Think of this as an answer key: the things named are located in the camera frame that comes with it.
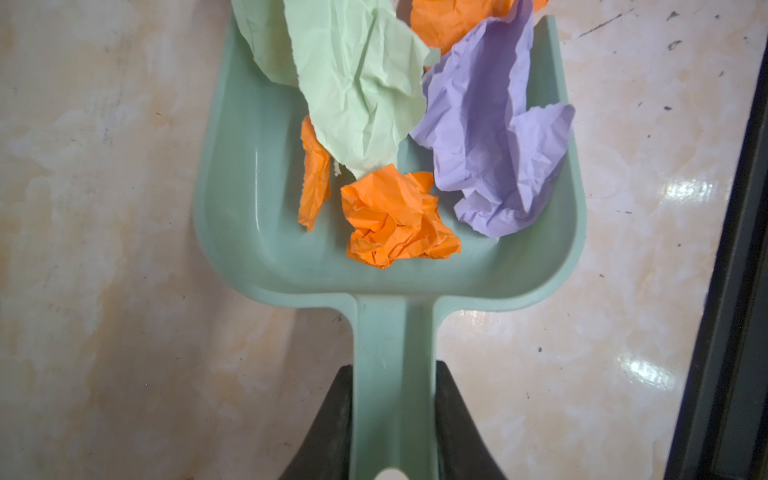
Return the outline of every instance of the marble floor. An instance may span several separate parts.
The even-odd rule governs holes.
[[[578,267],[439,330],[509,478],[662,478],[766,0],[551,0],[588,206]],[[0,478],[277,478],[332,310],[261,305],[190,220],[228,0],[0,2]]]

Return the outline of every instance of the orange crumpled paper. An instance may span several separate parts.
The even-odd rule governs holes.
[[[534,0],[539,11],[548,0]],[[411,28],[424,43],[445,55],[487,17],[505,17],[515,0],[413,0]]]
[[[445,259],[462,242],[440,220],[437,197],[429,194],[429,172],[403,175],[394,165],[341,189],[344,216],[355,227],[346,255],[377,268],[393,260]]]
[[[301,141],[304,143],[304,185],[299,202],[299,223],[311,232],[323,202],[331,196],[329,183],[331,154],[317,140],[310,116],[301,122]]]

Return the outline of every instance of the green dustpan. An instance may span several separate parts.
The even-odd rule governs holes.
[[[567,101],[552,17],[535,28],[528,104]],[[230,26],[210,110],[194,198],[197,238],[231,286],[264,303],[331,307],[354,334],[351,476],[370,480],[395,467],[412,480],[437,478],[435,334],[460,309],[515,310],[554,292],[584,246],[586,206],[574,142],[554,195],[531,227],[491,239],[459,223],[457,197],[441,194],[441,217],[462,240],[449,260],[399,260],[386,270],[346,257],[352,227],[332,179],[315,230],[297,214],[306,103],[274,84]],[[401,171],[432,171],[432,155],[410,139]]]

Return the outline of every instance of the lavender paper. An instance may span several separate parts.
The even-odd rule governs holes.
[[[473,28],[424,77],[425,117],[411,132],[434,150],[435,184],[461,190],[458,218],[488,237],[531,225],[552,195],[575,109],[526,107],[533,1]]]

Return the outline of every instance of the light green paper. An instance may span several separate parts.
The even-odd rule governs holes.
[[[275,83],[299,86],[290,53],[283,0],[232,0],[232,10],[253,60]]]
[[[424,65],[439,52],[389,0],[285,0],[285,18],[319,142],[357,178],[397,166],[426,110]]]

